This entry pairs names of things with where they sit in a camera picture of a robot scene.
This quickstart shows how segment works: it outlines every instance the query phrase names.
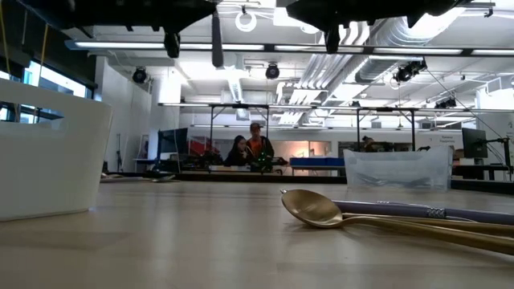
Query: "spoon handle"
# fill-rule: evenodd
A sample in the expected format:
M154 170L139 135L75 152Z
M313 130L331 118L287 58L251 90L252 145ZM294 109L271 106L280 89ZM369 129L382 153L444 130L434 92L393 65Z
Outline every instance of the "spoon handle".
M440 241L452 242L454 244L469 246L473 248L514 255L514 240L509 238L494 237L486 234L471 233L438 226L414 224L412 222L396 221L376 217L348 218L341 223L342 226L352 224L377 226L383 229L394 230L412 236L433 238Z
M484 224L478 222L462 222L450 220L436 220L429 218L409 218L409 217L396 217L396 216L382 216L382 215L365 215L365 214L343 214L343 218L355 217L375 217L380 219L387 219L393 221L404 221L416 224L438 226L443 228L450 228L455 230L464 230L468 232L475 232L481 234L490 234L495 236L505 236L514 238L514 226Z

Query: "orange shirt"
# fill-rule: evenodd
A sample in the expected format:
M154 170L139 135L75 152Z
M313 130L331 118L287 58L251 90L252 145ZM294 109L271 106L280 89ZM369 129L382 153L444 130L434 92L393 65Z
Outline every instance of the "orange shirt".
M254 157L259 157L260 151L263 150L263 142L261 140L250 139L250 149L254 153Z

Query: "computer screen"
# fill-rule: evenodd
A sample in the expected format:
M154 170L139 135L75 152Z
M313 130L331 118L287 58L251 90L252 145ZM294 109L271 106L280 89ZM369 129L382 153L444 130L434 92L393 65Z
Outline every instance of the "computer screen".
M487 158L487 139L485 131L463 128L464 157Z
M187 154L187 128L160 131L159 153Z

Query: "clear plastic container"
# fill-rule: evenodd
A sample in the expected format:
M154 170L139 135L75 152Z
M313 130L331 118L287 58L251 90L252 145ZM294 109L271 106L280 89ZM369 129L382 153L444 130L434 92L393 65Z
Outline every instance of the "clear plastic container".
M425 152L356 153L345 150L349 191L363 188L447 191L452 152L447 146Z

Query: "white plastic basket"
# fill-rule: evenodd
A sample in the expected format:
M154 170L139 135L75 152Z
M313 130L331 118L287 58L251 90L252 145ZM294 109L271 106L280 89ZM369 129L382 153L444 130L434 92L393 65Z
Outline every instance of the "white plastic basket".
M94 206L112 108L3 79L0 100L63 114L49 123L0 122L0 221Z
M355 153L345 150L349 189L389 187L447 191L451 183L450 147L428 152Z

